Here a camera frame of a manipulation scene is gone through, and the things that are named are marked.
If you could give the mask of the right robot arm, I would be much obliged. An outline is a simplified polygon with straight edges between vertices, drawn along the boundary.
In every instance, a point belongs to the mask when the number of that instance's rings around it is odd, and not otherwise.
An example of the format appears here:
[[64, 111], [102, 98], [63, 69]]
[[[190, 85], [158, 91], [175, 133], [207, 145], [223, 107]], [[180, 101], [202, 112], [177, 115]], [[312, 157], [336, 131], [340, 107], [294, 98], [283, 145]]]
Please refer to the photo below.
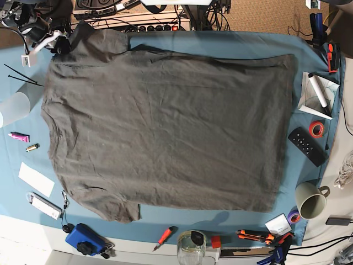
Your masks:
[[24, 55], [34, 55], [41, 49], [53, 54], [71, 51], [70, 15], [58, 16], [69, 1], [1, 1], [1, 26], [20, 36]]

